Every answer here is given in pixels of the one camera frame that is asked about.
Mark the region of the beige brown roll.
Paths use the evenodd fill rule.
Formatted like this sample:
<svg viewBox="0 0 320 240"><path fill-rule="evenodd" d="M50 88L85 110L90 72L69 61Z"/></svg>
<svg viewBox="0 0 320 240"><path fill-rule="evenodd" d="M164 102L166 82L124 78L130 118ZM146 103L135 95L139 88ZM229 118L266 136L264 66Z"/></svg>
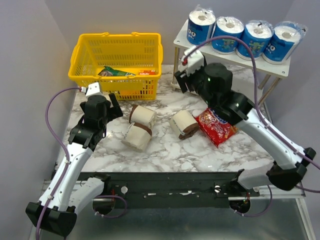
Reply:
<svg viewBox="0 0 320 240"><path fill-rule="evenodd" d="M169 125L180 140L192 137L200 128L193 115L187 110L176 113L170 119Z"/></svg>
<svg viewBox="0 0 320 240"><path fill-rule="evenodd" d="M129 125L121 142L136 151L143 152L152 138L152 130L137 122Z"/></svg>
<svg viewBox="0 0 320 240"><path fill-rule="evenodd" d="M157 114L154 110L134 104L129 114L129 123L139 123L150 129L156 123Z"/></svg>

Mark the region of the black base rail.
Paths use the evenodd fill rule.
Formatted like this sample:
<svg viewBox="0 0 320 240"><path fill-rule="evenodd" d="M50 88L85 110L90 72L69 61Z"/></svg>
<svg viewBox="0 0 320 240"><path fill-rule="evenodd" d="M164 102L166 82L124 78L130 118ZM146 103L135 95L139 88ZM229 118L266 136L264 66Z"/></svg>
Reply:
<svg viewBox="0 0 320 240"><path fill-rule="evenodd" d="M102 195L122 197L116 201L116 208L228 208L232 197L260 195L253 189L236 186L236 175L236 172L82 172L78 180L103 179Z"/></svg>

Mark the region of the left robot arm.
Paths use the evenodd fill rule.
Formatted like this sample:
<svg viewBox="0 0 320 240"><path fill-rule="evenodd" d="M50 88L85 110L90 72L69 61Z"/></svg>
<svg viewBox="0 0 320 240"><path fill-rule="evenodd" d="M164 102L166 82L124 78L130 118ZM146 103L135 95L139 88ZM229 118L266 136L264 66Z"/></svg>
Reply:
<svg viewBox="0 0 320 240"><path fill-rule="evenodd" d="M37 202L29 202L25 213L36 231L45 230L66 238L77 216L87 203L99 196L107 197L111 185L107 177L90 177L76 192L74 186L98 143L106 137L107 123L123 116L114 93L108 97L91 95L80 104L83 115L63 147L65 156L49 187Z"/></svg>

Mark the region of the red snack bag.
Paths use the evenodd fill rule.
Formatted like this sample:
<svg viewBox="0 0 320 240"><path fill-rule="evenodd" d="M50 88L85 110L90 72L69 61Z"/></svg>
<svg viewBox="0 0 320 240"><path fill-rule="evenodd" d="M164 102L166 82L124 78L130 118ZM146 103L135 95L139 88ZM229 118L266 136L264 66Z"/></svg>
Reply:
<svg viewBox="0 0 320 240"><path fill-rule="evenodd" d="M238 132L238 128L220 118L212 108L207 108L195 120L217 148Z"/></svg>

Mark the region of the green snack packet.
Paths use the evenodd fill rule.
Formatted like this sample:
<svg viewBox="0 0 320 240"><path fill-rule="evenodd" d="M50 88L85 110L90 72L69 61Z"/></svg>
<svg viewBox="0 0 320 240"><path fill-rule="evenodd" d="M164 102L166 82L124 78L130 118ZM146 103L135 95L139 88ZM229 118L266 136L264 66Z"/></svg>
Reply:
<svg viewBox="0 0 320 240"><path fill-rule="evenodd" d="M101 77L133 77L134 73L114 69L110 66L104 66L104 68L98 73Z"/></svg>

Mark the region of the white two-tier shelf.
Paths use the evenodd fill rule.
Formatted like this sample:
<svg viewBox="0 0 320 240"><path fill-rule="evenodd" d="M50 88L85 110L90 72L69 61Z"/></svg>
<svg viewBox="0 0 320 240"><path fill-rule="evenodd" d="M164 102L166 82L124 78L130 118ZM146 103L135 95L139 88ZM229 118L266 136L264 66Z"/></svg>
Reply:
<svg viewBox="0 0 320 240"><path fill-rule="evenodd" d="M173 41L175 45L175 52L174 52L174 67L173 70L178 70L179 60L180 60L180 53L183 53L186 49L191 48L193 45L190 44L187 40L187 28L188 28L188 21L185 21L184 25L180 29L179 33L177 34L175 40ZM231 65L238 65L241 67L245 67L247 69L252 69L253 64L250 60L244 60L240 58L236 53L231 54L220 54L213 50L212 46L207 44L200 48L200 51L208 60L212 58L218 62L228 63ZM265 77L263 81L258 85L257 95L258 95L258 104L262 105L266 98L270 95L270 93L275 89L278 83L288 77L289 70L290 70L291 58L288 58L284 61L283 64L271 64L265 61L263 58L258 58L255 61L256 71L260 73L264 73ZM274 76L275 79L270 85L269 89L263 93L264 86L270 79L270 77Z"/></svg>

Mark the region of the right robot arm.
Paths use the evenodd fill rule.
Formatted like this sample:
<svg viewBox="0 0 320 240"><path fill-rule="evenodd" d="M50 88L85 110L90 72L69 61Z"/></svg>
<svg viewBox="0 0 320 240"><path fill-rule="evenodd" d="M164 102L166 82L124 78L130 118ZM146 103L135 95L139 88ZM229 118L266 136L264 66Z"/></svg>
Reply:
<svg viewBox="0 0 320 240"><path fill-rule="evenodd" d="M232 90L233 73L221 63L174 73L180 89L196 92L223 121L254 139L273 158L273 162L253 169L241 169L232 180L230 191L241 196L254 187L274 185L290 191L297 187L316 155L311 148L293 143L275 128L244 94Z"/></svg>

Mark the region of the beige brown roll front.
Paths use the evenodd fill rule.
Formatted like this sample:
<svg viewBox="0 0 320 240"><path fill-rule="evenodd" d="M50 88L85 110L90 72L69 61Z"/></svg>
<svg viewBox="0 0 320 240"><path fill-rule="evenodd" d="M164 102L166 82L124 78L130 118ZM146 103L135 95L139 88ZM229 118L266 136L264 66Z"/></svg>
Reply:
<svg viewBox="0 0 320 240"><path fill-rule="evenodd" d="M136 151L143 152L152 138L152 130L137 122L129 125L121 142Z"/></svg>

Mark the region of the blue roll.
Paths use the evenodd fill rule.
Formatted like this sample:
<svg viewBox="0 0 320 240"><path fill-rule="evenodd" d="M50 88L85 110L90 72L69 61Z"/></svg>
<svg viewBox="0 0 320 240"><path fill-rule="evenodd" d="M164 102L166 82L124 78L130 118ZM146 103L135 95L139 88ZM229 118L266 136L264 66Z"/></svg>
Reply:
<svg viewBox="0 0 320 240"><path fill-rule="evenodd" d="M273 65L283 64L306 36L304 24L282 21L275 25L274 34L262 53L263 59Z"/></svg>
<svg viewBox="0 0 320 240"><path fill-rule="evenodd" d="M273 25L265 20L250 20L246 23L241 40L250 48L253 57L258 59L274 35Z"/></svg>
<svg viewBox="0 0 320 240"><path fill-rule="evenodd" d="M216 19L213 37L232 36L240 39L244 28L243 22L238 18L233 16L220 16ZM238 46L238 42L230 38L214 40L211 44L215 52L224 55L233 53Z"/></svg>
<svg viewBox="0 0 320 240"><path fill-rule="evenodd" d="M211 8L197 5L188 15L186 38L192 45L200 45L209 39L215 29L216 16Z"/></svg>

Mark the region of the orange box in basket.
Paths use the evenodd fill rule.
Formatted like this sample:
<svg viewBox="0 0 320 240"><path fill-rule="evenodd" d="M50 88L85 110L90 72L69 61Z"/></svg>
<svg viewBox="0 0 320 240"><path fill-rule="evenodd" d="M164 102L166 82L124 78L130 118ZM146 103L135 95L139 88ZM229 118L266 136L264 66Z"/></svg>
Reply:
<svg viewBox="0 0 320 240"><path fill-rule="evenodd" d="M153 76L156 75L157 72L152 69L152 70L140 70L138 73L140 76Z"/></svg>

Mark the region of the yellow plastic shopping basket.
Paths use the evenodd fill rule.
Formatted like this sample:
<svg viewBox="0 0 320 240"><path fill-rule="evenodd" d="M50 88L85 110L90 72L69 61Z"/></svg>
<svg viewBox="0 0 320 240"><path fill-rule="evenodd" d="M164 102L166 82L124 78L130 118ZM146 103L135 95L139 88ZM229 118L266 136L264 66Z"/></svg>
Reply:
<svg viewBox="0 0 320 240"><path fill-rule="evenodd" d="M68 77L81 87L98 82L118 100L155 100L162 62L159 33L84 33L73 49ZM135 76L99 76L104 66ZM155 70L156 75L139 75L140 70Z"/></svg>

